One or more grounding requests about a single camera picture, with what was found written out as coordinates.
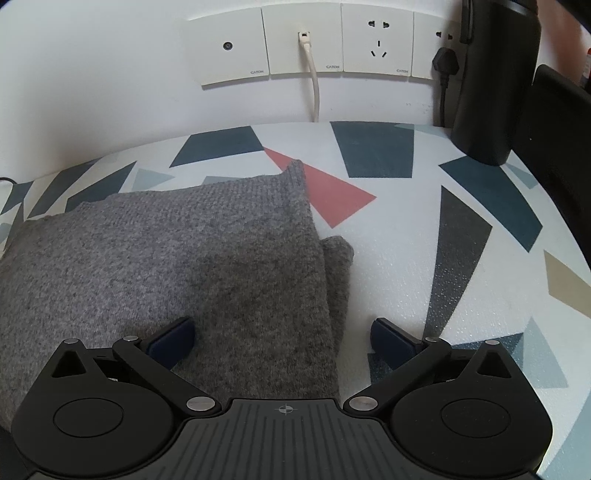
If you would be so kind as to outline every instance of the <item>electrical socket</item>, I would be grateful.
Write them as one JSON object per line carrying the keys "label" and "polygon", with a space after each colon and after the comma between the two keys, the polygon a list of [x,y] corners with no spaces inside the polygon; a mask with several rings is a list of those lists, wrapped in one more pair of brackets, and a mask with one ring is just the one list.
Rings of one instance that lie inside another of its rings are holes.
{"label": "electrical socket", "polygon": [[441,47],[455,50],[460,71],[452,79],[461,80],[464,75],[466,46],[460,43],[460,24],[434,15],[415,12],[413,72],[416,78],[437,80],[433,58]]}
{"label": "electrical socket", "polygon": [[410,75],[413,12],[342,4],[343,66],[346,72]]}

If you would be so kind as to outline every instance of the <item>chair backrest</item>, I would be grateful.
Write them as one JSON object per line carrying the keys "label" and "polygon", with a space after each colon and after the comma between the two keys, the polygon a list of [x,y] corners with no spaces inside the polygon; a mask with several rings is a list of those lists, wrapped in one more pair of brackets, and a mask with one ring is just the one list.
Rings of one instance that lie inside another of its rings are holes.
{"label": "chair backrest", "polygon": [[591,265],[591,95],[538,68],[513,150],[551,196]]}

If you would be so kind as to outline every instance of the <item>light blue triangle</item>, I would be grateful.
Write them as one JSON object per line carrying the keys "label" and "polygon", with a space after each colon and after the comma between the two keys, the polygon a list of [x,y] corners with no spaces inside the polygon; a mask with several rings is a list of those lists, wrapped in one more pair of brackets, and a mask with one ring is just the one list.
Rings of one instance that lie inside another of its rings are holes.
{"label": "light blue triangle", "polygon": [[538,184],[538,181],[531,173],[527,173],[526,171],[521,170],[519,167],[510,164],[507,164],[507,168],[511,170],[515,176],[520,179],[530,190]]}
{"label": "light blue triangle", "polygon": [[398,124],[396,125],[398,128],[405,128],[407,130],[414,130],[413,124]]}
{"label": "light blue triangle", "polygon": [[587,480],[591,472],[591,395],[583,405],[573,428],[554,457],[544,470],[544,478],[564,480]]}
{"label": "light blue triangle", "polygon": [[2,223],[0,224],[0,244],[7,239],[8,234],[10,233],[10,227],[12,225],[10,223]]}
{"label": "light blue triangle", "polygon": [[524,344],[524,335],[521,335],[519,342],[515,345],[513,352],[511,353],[511,357],[515,361],[515,363],[523,370],[523,344]]}
{"label": "light blue triangle", "polygon": [[132,187],[131,191],[143,192],[144,190],[149,190],[150,188],[160,185],[161,183],[173,178],[173,175],[166,175],[165,173],[139,168],[137,175],[135,176],[134,186]]}
{"label": "light blue triangle", "polygon": [[221,183],[223,181],[232,181],[232,180],[240,180],[236,177],[213,177],[208,175],[203,179],[203,183],[201,185],[211,185],[212,183]]}
{"label": "light blue triangle", "polygon": [[434,127],[432,125],[415,125],[414,129],[417,132],[423,132],[424,134],[435,135],[442,138],[449,138],[450,135],[449,129]]}
{"label": "light blue triangle", "polygon": [[523,334],[523,373],[535,388],[567,388],[569,383],[544,334],[531,319]]}

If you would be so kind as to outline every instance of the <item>black cable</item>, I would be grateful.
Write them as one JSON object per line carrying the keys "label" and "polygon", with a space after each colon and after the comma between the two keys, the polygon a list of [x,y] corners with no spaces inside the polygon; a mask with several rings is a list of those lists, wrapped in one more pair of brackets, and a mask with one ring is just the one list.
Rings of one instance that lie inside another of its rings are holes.
{"label": "black cable", "polygon": [[447,93],[447,85],[441,86],[441,96],[439,99],[439,125],[445,128],[445,97]]}
{"label": "black cable", "polygon": [[433,68],[436,72],[439,72],[439,83],[441,84],[439,123],[441,127],[445,128],[445,100],[447,87],[449,86],[449,77],[451,75],[456,75],[460,71],[460,64],[457,61],[456,52],[450,48],[440,48],[433,59]]}

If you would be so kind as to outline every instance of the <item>geometric patterned tablecloth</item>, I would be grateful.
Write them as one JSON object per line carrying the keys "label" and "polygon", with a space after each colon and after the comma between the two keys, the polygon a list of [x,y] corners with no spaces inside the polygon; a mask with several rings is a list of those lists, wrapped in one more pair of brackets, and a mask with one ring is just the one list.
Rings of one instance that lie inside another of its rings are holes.
{"label": "geometric patterned tablecloth", "polygon": [[446,130],[382,122],[205,132],[0,185],[0,247],[23,221],[81,202],[277,174],[292,158],[306,166],[320,236],[342,235],[355,249],[341,397],[388,370],[369,344],[378,316],[464,348],[497,338],[553,421],[541,475],[589,480],[591,271],[513,153],[502,167],[486,166],[465,157]]}

